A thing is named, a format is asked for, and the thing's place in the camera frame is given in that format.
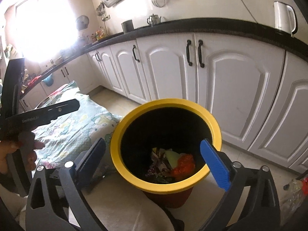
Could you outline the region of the person's left hand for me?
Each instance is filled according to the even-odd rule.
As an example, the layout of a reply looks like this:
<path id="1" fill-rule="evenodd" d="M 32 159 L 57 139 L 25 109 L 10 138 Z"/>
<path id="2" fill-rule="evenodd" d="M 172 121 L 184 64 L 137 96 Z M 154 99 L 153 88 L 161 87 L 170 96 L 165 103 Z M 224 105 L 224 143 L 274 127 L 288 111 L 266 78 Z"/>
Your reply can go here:
<path id="1" fill-rule="evenodd" d="M 30 148 L 30 151 L 28 151 L 28 154 L 26 155 L 26 163 L 25 163 L 25 170 L 26 171 L 33 171 L 36 168 L 36 160 L 37 160 L 37 154 L 35 150 L 41 150 L 45 147 L 45 144 L 35 140 L 34 145 L 32 148 Z M 12 141 L 12 140 L 2 140 L 1 141 L 1 174 L 8 175 L 10 172 L 10 168 L 8 165 L 8 157 L 19 155 L 21 148 L 21 143 Z"/>

